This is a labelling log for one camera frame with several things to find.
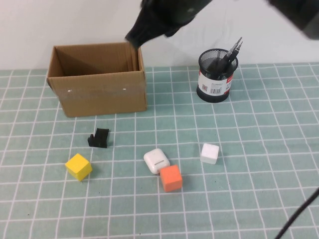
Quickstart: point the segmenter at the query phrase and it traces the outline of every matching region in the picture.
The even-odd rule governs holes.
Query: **black cable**
[[[281,229],[279,234],[275,237],[275,239],[280,239],[287,229],[291,226],[291,224],[299,217],[299,215],[319,196],[319,188],[309,197],[298,209],[297,211],[290,217],[285,226]]]

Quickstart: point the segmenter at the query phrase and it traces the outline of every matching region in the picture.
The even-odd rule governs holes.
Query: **black plastic clip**
[[[88,138],[90,147],[107,148],[107,138],[109,135],[109,129],[97,128],[95,136],[93,134]]]

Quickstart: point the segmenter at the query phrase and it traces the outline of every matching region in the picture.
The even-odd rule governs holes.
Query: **label on pen holder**
[[[198,86],[201,91],[210,96],[222,96],[229,92],[233,75],[228,79],[216,81],[207,78],[199,71]]]

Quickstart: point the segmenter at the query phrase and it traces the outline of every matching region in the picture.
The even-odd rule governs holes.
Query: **yellow cube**
[[[90,162],[79,153],[71,158],[65,166],[68,169],[68,172],[79,181],[82,181],[90,172],[92,172]]]

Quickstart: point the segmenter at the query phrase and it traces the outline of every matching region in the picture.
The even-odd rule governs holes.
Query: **black object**
[[[140,14],[126,39],[135,48],[161,35],[173,36],[212,0],[142,0]]]
[[[227,50],[218,48],[210,49],[203,52],[198,60],[200,73],[203,74],[205,77],[215,81],[223,81],[225,79],[229,79],[238,67],[237,58],[235,58],[235,60],[231,63],[226,72],[216,72],[218,62],[224,58],[227,52]],[[211,96],[209,94],[206,94],[203,90],[201,90],[199,85],[197,86],[196,92],[202,100],[210,103],[222,102],[229,96],[229,91],[221,96]]]
[[[291,224],[299,217],[299,215],[319,196],[319,188],[295,211],[295,213],[290,217],[290,219],[286,222],[284,227],[280,230],[275,239],[280,239],[287,229],[291,226]]]
[[[109,131],[109,129],[97,128],[95,136],[91,134],[90,137],[88,137],[89,146],[96,148],[107,148],[107,138]]]
[[[235,45],[227,52],[227,54],[223,57],[223,59],[221,59],[220,61],[218,61],[217,66],[215,66],[214,63],[212,63],[212,66],[208,67],[208,71],[214,71],[216,72],[216,74],[221,74],[221,73],[225,73],[228,70],[228,67],[231,65],[231,63],[235,60],[236,56],[239,53],[240,47],[241,47],[241,41],[242,37],[239,39],[239,41],[237,41],[235,43]]]
[[[269,0],[308,38],[319,40],[319,0]]]

